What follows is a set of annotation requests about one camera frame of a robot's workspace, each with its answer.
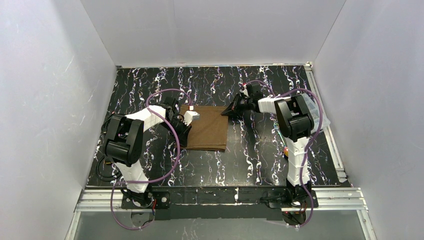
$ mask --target gray wall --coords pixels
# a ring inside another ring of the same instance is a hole
[[[313,61],[345,0],[82,0],[116,65]]]
[[[63,239],[115,66],[79,0],[3,0],[0,23],[0,239]]]
[[[423,239],[424,1],[346,1],[313,71],[379,239]]]

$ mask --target gray floor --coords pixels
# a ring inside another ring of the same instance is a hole
[[[117,212],[118,218],[132,226],[129,212]],[[143,224],[146,214],[133,216],[134,224]],[[155,221],[143,231],[126,230],[116,224],[110,212],[82,212],[76,240],[364,240],[355,210],[315,211],[305,227],[296,230],[264,219],[179,219]]]

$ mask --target black marble surface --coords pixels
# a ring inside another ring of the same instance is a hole
[[[106,116],[112,112],[132,114],[140,111],[150,94],[169,88],[184,90],[194,105],[228,106],[239,86],[251,80],[265,81],[276,94],[293,88],[310,89],[305,69],[300,65],[122,68],[117,71]],[[181,104],[187,103],[182,93],[165,92],[163,95],[178,98]],[[161,98],[161,95],[154,97],[151,104]],[[284,145],[275,116],[246,112],[243,119],[229,118],[228,121],[225,152],[182,150],[175,172],[153,186],[285,186],[288,163],[283,158]],[[103,137],[98,140],[87,186],[111,187],[113,184],[97,179],[94,171],[103,155],[99,151]],[[143,141],[141,165],[149,179],[159,178],[174,163],[173,139],[164,127],[157,125],[144,133]],[[308,161],[314,185],[340,184],[324,133],[319,134],[309,149]],[[105,175],[111,173],[109,166],[101,166]]]

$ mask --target towel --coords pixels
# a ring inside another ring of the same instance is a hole
[[[182,105],[180,114],[184,115],[189,106]],[[228,116],[221,116],[225,106],[194,106],[200,119],[191,122],[188,133],[188,150],[225,151],[227,146]]]

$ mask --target brown towel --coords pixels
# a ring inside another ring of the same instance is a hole
[[[182,105],[180,114],[184,115],[189,106]],[[200,119],[191,122],[188,133],[188,150],[225,151],[227,146],[228,116],[221,116],[225,106],[194,106]]]

